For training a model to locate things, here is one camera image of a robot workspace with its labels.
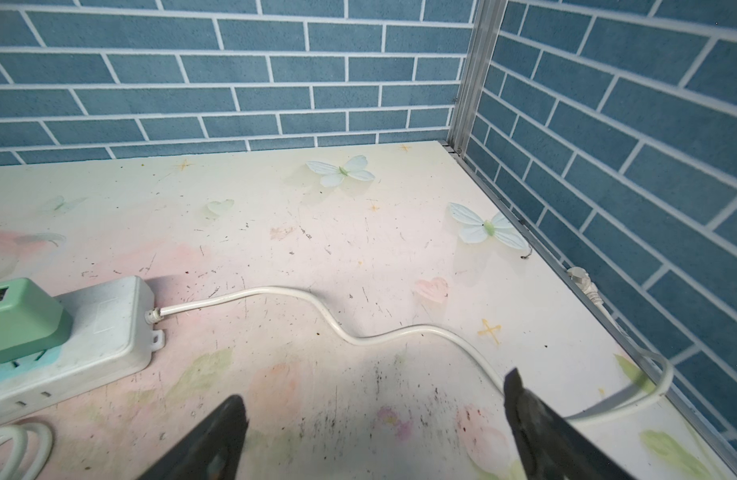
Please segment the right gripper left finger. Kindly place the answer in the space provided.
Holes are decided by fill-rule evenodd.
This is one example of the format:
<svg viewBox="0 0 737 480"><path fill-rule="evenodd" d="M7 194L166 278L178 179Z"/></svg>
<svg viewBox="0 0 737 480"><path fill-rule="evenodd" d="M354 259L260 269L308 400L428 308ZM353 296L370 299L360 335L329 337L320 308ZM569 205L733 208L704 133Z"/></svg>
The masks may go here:
<svg viewBox="0 0 737 480"><path fill-rule="evenodd" d="M244 400L228 396L140 479L234 479L246 432Z"/></svg>

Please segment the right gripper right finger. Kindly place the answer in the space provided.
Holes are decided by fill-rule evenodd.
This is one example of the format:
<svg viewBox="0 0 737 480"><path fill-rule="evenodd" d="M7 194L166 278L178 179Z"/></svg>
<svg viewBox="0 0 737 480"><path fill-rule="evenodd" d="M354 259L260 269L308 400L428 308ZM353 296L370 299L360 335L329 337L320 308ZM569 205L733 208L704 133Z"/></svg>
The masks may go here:
<svg viewBox="0 0 737 480"><path fill-rule="evenodd" d="M504 383L508 424L529 479L630 479L632 475L524 388L518 369Z"/></svg>

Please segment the green plug adapter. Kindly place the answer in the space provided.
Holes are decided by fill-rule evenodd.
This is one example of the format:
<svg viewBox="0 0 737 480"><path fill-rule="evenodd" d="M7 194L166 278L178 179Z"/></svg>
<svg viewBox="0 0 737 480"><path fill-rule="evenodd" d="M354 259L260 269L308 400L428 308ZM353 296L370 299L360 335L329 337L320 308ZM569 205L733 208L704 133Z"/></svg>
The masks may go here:
<svg viewBox="0 0 737 480"><path fill-rule="evenodd" d="M74 318L28 278L0 282L0 364L64 344Z"/></svg>

